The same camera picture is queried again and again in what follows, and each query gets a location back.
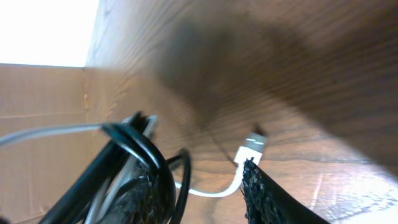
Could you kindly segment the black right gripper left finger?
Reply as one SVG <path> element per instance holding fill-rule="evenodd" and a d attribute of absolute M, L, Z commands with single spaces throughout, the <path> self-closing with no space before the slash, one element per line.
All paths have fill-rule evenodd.
<path fill-rule="evenodd" d="M 141 162 L 133 168 L 134 178 L 117 191 L 102 224 L 173 223 L 174 206 L 161 201 L 159 178 Z"/>

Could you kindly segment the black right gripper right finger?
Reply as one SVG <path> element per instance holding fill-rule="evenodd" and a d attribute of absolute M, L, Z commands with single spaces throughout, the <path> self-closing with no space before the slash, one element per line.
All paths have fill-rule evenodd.
<path fill-rule="evenodd" d="M 329 224 L 247 159 L 243 163 L 245 218 L 249 224 Z"/>

